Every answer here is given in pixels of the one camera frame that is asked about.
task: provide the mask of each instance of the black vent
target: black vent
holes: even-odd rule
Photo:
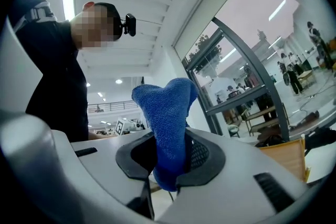
[[[294,202],[283,187],[269,173],[254,175],[254,178],[276,212],[281,212]]]

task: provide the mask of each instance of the mesh grille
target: mesh grille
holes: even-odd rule
[[[209,157],[208,149],[201,143],[192,140],[190,148],[190,171],[199,168]]]

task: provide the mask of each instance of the wooden chair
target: wooden chair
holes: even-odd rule
[[[304,159],[306,148],[304,139],[305,136],[302,135],[299,140],[275,146],[261,147],[260,150],[274,159],[277,163],[281,164],[298,179],[307,182],[310,174],[310,167],[306,168]]]

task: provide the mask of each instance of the man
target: man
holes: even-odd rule
[[[32,14],[38,19],[31,19]],[[59,23],[46,0],[15,0],[9,19],[23,48],[43,73],[26,113],[64,132],[70,142],[109,137],[88,131],[86,79],[76,57],[80,49],[105,46],[120,38],[116,8],[88,2],[70,22]]]
[[[283,75],[288,74],[289,79],[290,79],[290,84],[293,88],[293,91],[295,92],[295,95],[299,95],[299,91],[300,93],[302,93],[303,88],[295,72],[289,69],[291,66],[291,62],[284,53],[281,53],[280,56],[282,59],[282,63],[280,63],[281,72]]]
[[[309,38],[316,46],[316,50],[319,53],[320,59],[324,60],[325,67],[327,69],[332,69],[333,61],[330,57],[327,46],[321,38],[320,32],[316,28],[314,28],[314,25],[311,22],[307,22],[307,27],[309,32]]]
[[[298,65],[298,63],[299,63],[298,58],[297,58],[293,53],[291,53],[291,52],[289,53],[288,57],[289,57],[291,63],[293,64],[294,69],[295,69],[295,71],[297,72],[297,74],[298,74],[298,75],[301,75],[301,74],[303,73],[303,70],[302,70],[302,68]]]

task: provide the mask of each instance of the blue cloth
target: blue cloth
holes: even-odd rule
[[[176,178],[184,173],[186,117],[197,95],[195,84],[185,78],[173,79],[164,88],[144,84],[132,92],[156,139],[154,177],[168,191],[176,191]]]

